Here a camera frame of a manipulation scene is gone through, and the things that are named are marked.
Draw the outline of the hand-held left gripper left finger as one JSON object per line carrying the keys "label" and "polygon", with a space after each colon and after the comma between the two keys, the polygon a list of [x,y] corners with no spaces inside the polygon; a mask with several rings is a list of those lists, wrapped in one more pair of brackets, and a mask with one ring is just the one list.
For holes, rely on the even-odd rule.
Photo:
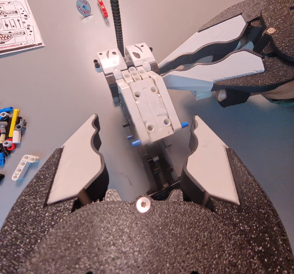
{"label": "hand-held left gripper left finger", "polygon": [[109,184],[105,160],[99,152],[101,139],[97,114],[93,114],[62,146],[48,205],[79,198],[85,205],[102,200]]}

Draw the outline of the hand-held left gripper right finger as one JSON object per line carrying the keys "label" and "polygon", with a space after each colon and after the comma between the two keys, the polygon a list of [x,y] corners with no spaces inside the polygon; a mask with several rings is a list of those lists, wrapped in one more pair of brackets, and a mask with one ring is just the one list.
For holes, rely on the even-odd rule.
{"label": "hand-held left gripper right finger", "polygon": [[207,205],[211,198],[240,205],[227,145],[194,115],[190,155],[183,165],[181,188],[194,203]]}

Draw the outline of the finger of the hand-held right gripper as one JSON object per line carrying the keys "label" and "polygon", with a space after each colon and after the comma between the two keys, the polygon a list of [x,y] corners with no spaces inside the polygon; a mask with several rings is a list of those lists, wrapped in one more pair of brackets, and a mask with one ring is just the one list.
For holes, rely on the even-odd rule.
{"label": "finger of the hand-held right gripper", "polygon": [[248,24],[242,15],[197,32],[159,63],[160,73],[191,64],[211,55],[230,53],[238,44]]}
{"label": "finger of the hand-held right gripper", "polygon": [[167,89],[188,90],[196,100],[211,96],[211,89],[219,80],[232,79],[264,71],[261,57],[249,50],[237,50],[220,61],[196,63],[188,69],[171,70],[163,75]]}

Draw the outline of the toy brick model car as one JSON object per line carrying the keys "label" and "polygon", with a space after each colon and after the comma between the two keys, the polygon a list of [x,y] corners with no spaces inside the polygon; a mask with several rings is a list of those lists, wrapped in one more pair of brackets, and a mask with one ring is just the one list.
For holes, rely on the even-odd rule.
{"label": "toy brick model car", "polygon": [[132,135],[128,140],[138,149],[150,181],[147,195],[155,200],[166,199],[173,189],[180,188],[178,176],[167,159],[167,138],[188,126],[181,123],[163,81],[159,67],[146,43],[124,47],[118,0],[110,0],[117,47],[99,51],[94,60],[103,71],[114,102],[123,108]]}

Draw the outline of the white angled brick piece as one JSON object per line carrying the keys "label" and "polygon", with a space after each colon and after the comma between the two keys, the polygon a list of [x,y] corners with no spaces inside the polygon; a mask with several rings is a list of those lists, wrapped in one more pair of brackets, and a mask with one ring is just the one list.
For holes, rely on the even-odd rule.
{"label": "white angled brick piece", "polygon": [[30,164],[38,162],[39,157],[31,154],[25,154],[20,160],[16,170],[14,171],[11,179],[13,181],[20,180],[24,177]]}

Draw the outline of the pile of small brick pieces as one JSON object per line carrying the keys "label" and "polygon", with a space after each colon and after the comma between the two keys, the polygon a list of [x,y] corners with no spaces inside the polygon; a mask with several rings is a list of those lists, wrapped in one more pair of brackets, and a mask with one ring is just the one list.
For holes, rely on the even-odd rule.
{"label": "pile of small brick pieces", "polygon": [[4,166],[6,157],[21,144],[26,131],[26,120],[20,116],[20,110],[13,107],[0,109],[0,166]]}

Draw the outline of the red brick beam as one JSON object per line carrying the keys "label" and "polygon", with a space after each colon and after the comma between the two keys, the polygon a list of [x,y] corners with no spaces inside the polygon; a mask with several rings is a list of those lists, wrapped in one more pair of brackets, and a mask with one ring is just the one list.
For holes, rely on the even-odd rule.
{"label": "red brick beam", "polygon": [[97,0],[97,2],[100,6],[100,9],[101,9],[101,12],[102,12],[102,15],[104,16],[104,18],[108,18],[108,12],[105,8],[103,0]]}

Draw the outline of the round grey disc piece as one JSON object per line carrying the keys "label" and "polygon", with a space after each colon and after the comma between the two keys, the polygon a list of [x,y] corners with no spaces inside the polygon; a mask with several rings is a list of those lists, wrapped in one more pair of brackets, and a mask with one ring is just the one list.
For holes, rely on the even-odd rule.
{"label": "round grey disc piece", "polygon": [[87,0],[77,0],[76,7],[79,13],[84,17],[87,17],[91,14],[91,7]]}

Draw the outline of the sticker sheet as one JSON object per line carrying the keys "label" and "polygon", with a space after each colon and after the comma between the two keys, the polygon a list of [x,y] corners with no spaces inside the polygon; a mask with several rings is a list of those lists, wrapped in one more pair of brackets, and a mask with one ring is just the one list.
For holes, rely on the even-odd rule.
{"label": "sticker sheet", "polygon": [[0,0],[0,55],[44,46],[27,0]]}

